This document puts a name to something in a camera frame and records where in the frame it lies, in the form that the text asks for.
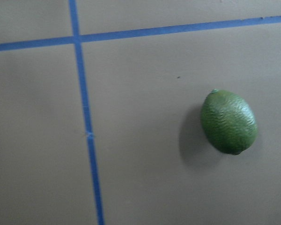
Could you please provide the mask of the green lime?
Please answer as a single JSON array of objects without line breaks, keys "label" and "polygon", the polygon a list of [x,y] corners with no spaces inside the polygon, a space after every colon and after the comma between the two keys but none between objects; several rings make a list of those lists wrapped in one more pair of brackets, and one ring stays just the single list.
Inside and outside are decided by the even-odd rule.
[{"label": "green lime", "polygon": [[248,103],[227,90],[212,90],[200,111],[203,132],[218,151],[239,155],[256,140],[258,126]]}]

